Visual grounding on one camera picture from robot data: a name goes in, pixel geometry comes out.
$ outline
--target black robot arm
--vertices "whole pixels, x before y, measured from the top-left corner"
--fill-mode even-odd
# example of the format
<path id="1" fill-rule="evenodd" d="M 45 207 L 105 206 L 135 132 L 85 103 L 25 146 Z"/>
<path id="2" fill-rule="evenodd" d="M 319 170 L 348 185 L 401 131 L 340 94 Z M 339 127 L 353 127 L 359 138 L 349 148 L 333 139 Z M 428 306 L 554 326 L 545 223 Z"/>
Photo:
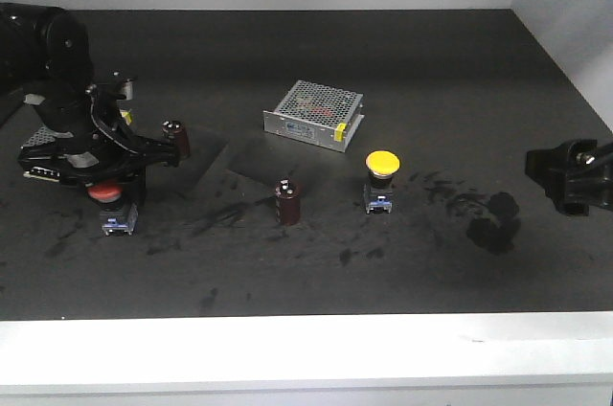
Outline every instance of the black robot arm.
<path id="1" fill-rule="evenodd" d="M 598 147 L 596 140 L 574 140 L 531 150 L 526 174 L 562 214 L 588 215 L 590 206 L 613 211 L 613 143 Z"/>
<path id="2" fill-rule="evenodd" d="M 94 83 L 87 31 L 68 11 L 0 4 L 0 95 L 21 88 L 44 124 L 19 154 L 24 175 L 91 186 L 129 181 L 153 163 L 177 166 L 175 145 L 125 123 L 124 86 Z"/>

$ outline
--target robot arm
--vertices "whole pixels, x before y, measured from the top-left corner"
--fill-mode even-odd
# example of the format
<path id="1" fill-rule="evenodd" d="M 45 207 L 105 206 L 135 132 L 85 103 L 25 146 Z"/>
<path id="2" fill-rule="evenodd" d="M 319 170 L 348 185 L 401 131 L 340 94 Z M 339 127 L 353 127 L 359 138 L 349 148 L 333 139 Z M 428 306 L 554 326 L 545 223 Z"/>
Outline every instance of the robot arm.
<path id="1" fill-rule="evenodd" d="M 87 31 L 55 7 L 0 5 L 0 94 L 21 87 L 45 125 L 22 147 L 26 176 L 91 186 L 149 164 L 179 163 L 177 148 L 135 135 L 117 100 L 124 83 L 93 83 Z"/>

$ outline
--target smudge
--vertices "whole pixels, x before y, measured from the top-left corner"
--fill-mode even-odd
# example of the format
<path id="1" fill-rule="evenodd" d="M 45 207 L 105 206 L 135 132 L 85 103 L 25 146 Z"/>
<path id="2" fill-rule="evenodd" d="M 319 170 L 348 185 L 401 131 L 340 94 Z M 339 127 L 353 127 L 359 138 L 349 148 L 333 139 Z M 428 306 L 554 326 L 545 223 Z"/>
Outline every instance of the smudge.
<path id="1" fill-rule="evenodd" d="M 374 248 L 374 250 L 371 250 L 366 254 L 366 258 L 368 259 L 372 259 L 372 258 L 382 259 L 384 256 L 385 256 L 385 252 L 383 251 L 383 248 L 381 247 Z"/>
<path id="2" fill-rule="evenodd" d="M 147 256 L 159 255 L 167 253 L 170 249 L 182 250 L 181 240 L 179 238 L 171 239 L 167 244 L 149 246 L 146 252 Z"/>
<path id="3" fill-rule="evenodd" d="M 431 173 L 426 174 L 425 176 L 423 176 L 423 182 L 427 183 L 428 181 L 432 181 L 434 179 L 435 176 L 438 176 L 439 174 L 441 174 L 441 171 L 432 171 Z"/>
<path id="4" fill-rule="evenodd" d="M 470 221 L 466 236 L 475 245 L 494 255 L 503 255 L 513 249 L 513 238 L 521 228 L 517 217 L 519 206 L 508 192 L 493 195 L 484 205 L 484 216 Z"/>
<path id="5" fill-rule="evenodd" d="M 58 239 L 58 240 L 64 240 L 64 239 L 66 239 L 66 238 L 68 238 L 68 237 L 71 237 L 71 236 L 73 236 L 74 234 L 76 234 L 76 233 L 77 233 L 77 230 L 78 230 L 78 229 L 77 229 L 77 228 L 75 228 L 75 229 L 73 229 L 72 231 L 67 232 L 67 233 L 66 233 L 66 234 L 64 234 L 64 235 L 59 236 L 57 239 Z"/>
<path id="6" fill-rule="evenodd" d="M 218 293 L 217 288 L 213 288 L 209 292 L 209 296 L 204 297 L 200 301 L 200 307 L 202 308 L 202 310 L 209 310 L 211 307 L 213 307 L 213 304 L 215 303 L 215 299 L 217 297 L 217 293 Z"/>
<path id="7" fill-rule="evenodd" d="M 482 202 L 486 198 L 488 197 L 482 193 L 458 193 L 445 204 L 447 215 L 467 215 L 476 211 L 482 211 L 487 207 Z"/>
<path id="8" fill-rule="evenodd" d="M 498 256 L 513 249 L 512 240 L 519 232 L 520 227 L 521 221 L 519 219 L 496 224 L 491 219 L 481 217 L 470 221 L 466 235 L 475 245 Z"/>
<path id="9" fill-rule="evenodd" d="M 284 238 L 289 238 L 289 235 L 287 234 L 285 229 L 283 229 L 281 231 L 281 234 L 279 236 L 267 237 L 266 241 L 276 242 L 276 241 L 279 241 L 279 240 L 283 240 Z"/>
<path id="10" fill-rule="evenodd" d="M 60 240 L 54 246 L 52 246 L 47 251 L 45 251 L 45 257 L 57 258 L 59 255 L 61 255 L 64 252 L 64 250 L 66 249 L 66 246 L 67 246 L 66 240 Z"/>
<path id="11" fill-rule="evenodd" d="M 352 250 L 347 248 L 346 250 L 341 251 L 338 258 L 340 259 L 341 264 L 343 264 L 343 267 L 345 267 L 352 260 Z"/>
<path id="12" fill-rule="evenodd" d="M 159 246 L 149 246 L 147 249 L 147 256 L 153 256 L 160 253 L 164 253 L 166 250 L 164 248 L 160 248 Z"/>
<path id="13" fill-rule="evenodd" d="M 437 200 L 446 200 L 455 195 L 456 189 L 444 185 L 435 186 L 434 188 L 423 188 L 428 192 L 428 204 L 433 205 Z"/>
<path id="14" fill-rule="evenodd" d="M 501 222 L 510 221 L 519 213 L 519 206 L 508 192 L 499 192 L 491 197 L 488 210 Z"/>
<path id="15" fill-rule="evenodd" d="M 207 216 L 205 216 L 204 219 L 194 223 L 196 227 L 193 229 L 192 237 L 200 236 L 209 231 L 211 228 L 218 225 L 233 227 L 239 220 L 243 218 L 247 210 L 249 210 L 251 207 L 260 205 L 265 200 L 270 198 L 274 198 L 274 195 L 272 197 L 266 197 L 264 199 L 258 200 L 254 203 L 233 203 L 231 205 L 228 205 L 227 207 L 222 208 L 221 210 L 208 214 Z"/>

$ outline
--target yellow push button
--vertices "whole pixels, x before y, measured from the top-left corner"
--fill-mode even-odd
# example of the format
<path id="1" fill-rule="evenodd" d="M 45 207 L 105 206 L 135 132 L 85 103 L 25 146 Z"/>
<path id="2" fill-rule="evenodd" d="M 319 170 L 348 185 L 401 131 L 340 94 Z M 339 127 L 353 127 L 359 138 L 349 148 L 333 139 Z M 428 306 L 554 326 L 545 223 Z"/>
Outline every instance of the yellow push button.
<path id="1" fill-rule="evenodd" d="M 400 168 L 400 160 L 388 150 L 376 150 L 366 158 L 366 166 L 375 175 L 390 176 Z"/>

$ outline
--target dark stain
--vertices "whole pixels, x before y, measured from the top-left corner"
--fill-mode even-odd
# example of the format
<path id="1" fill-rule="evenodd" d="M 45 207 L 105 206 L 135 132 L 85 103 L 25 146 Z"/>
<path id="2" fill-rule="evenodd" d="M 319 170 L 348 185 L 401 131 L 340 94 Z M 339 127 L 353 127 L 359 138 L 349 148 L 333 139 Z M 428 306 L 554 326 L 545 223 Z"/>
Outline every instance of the dark stain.
<path id="1" fill-rule="evenodd" d="M 69 238 L 69 237 L 73 236 L 74 234 L 76 234 L 76 233 L 77 233 L 77 230 L 78 230 L 78 229 L 77 229 L 77 225 L 75 225 L 75 229 L 73 229 L 73 230 L 72 230 L 72 231 L 70 231 L 70 232 L 67 232 L 66 234 L 64 234 L 64 235 L 62 235 L 62 236 L 59 236 L 57 239 L 58 239 L 58 240 L 65 240 L 66 238 Z"/>
<path id="2" fill-rule="evenodd" d="M 270 197 L 261 198 L 253 203 L 238 202 L 228 205 L 221 210 L 206 215 L 204 219 L 195 222 L 192 237 L 205 234 L 211 228 L 219 225 L 234 227 L 234 225 L 244 217 L 245 213 L 247 213 L 249 209 L 268 202 L 274 203 L 274 201 L 275 196 L 271 195 Z"/>
<path id="3" fill-rule="evenodd" d="M 60 212 L 58 210 L 53 210 L 52 212 L 49 212 L 49 214 L 54 214 L 54 215 L 57 215 L 59 217 L 70 217 L 69 214 Z"/>
<path id="4" fill-rule="evenodd" d="M 470 218 L 466 235 L 480 248 L 485 248 L 495 255 L 512 250 L 512 239 L 521 227 L 521 221 L 517 217 L 519 206 L 513 197 L 507 192 L 488 196 L 478 193 L 476 188 L 460 191 L 459 185 L 465 181 L 431 181 L 432 175 L 438 173 L 440 172 L 435 171 L 423 178 L 424 183 L 429 182 L 428 186 L 423 188 L 428 192 L 428 203 L 432 205 L 442 201 L 448 216 Z"/>
<path id="5" fill-rule="evenodd" d="M 382 259 L 385 256 L 385 252 L 383 251 L 383 248 L 374 248 L 374 250 L 369 251 L 366 254 L 366 258 L 368 259 L 372 259 L 372 258 L 377 258 L 377 259 Z"/>
<path id="6" fill-rule="evenodd" d="M 519 214 L 519 205 L 508 192 L 493 195 L 488 202 L 488 209 L 500 222 L 510 221 Z"/>
<path id="7" fill-rule="evenodd" d="M 513 249 L 513 238 L 521 228 L 517 217 L 519 206 L 507 192 L 493 195 L 485 204 L 488 217 L 476 217 L 470 221 L 466 235 L 475 245 L 494 255 L 503 255 Z"/>
<path id="8" fill-rule="evenodd" d="M 200 300 L 200 307 L 202 307 L 202 310 L 209 310 L 211 307 L 213 307 L 213 304 L 215 303 L 215 299 L 217 297 L 217 293 L 217 288 L 213 288 L 210 291 L 209 296 L 206 296 L 205 298 Z"/>
<path id="9" fill-rule="evenodd" d="M 181 240 L 179 240 L 178 238 L 175 238 L 172 244 L 149 246 L 147 249 L 146 255 L 147 256 L 159 255 L 160 253 L 167 253 L 170 249 L 181 251 L 183 249 L 183 247 L 181 246 Z"/>
<path id="10" fill-rule="evenodd" d="M 445 204 L 448 215 L 467 215 L 476 211 L 482 211 L 487 206 L 482 200 L 488 198 L 482 193 L 463 192 L 451 197 Z"/>
<path id="11" fill-rule="evenodd" d="M 276 241 L 279 241 L 279 240 L 283 240 L 284 238 L 289 238 L 289 235 L 287 234 L 285 229 L 283 229 L 281 231 L 281 234 L 278 235 L 278 236 L 267 237 L 266 241 L 276 242 Z"/>
<path id="12" fill-rule="evenodd" d="M 158 255 L 160 253 L 164 253 L 165 251 L 165 248 L 161 248 L 159 246 L 149 246 L 147 249 L 147 256 Z"/>
<path id="13" fill-rule="evenodd" d="M 66 240 L 60 240 L 54 246 L 52 246 L 47 251 L 45 251 L 45 257 L 57 258 L 59 255 L 61 255 L 64 252 L 64 250 L 66 249 L 66 246 L 68 246 L 66 243 Z"/>
<path id="14" fill-rule="evenodd" d="M 445 185 L 435 186 L 434 188 L 424 188 L 426 192 L 428 192 L 428 203 L 430 205 L 434 204 L 437 200 L 448 199 L 453 197 L 457 190 L 452 187 L 448 187 Z"/>
<path id="15" fill-rule="evenodd" d="M 512 219 L 496 224 L 491 219 L 477 218 L 470 221 L 466 235 L 475 245 L 485 248 L 494 255 L 504 255 L 513 249 L 513 238 L 519 232 L 521 221 Z"/>
<path id="16" fill-rule="evenodd" d="M 427 183 L 428 181 L 432 181 L 434 179 L 435 176 L 438 176 L 439 174 L 441 174 L 441 171 L 432 171 L 431 173 L 428 173 L 426 175 L 423 176 L 423 182 Z"/>
<path id="17" fill-rule="evenodd" d="M 341 254 L 338 255 L 338 258 L 340 259 L 341 264 L 343 264 L 343 267 L 345 267 L 352 260 L 352 250 L 347 248 L 341 251 Z"/>

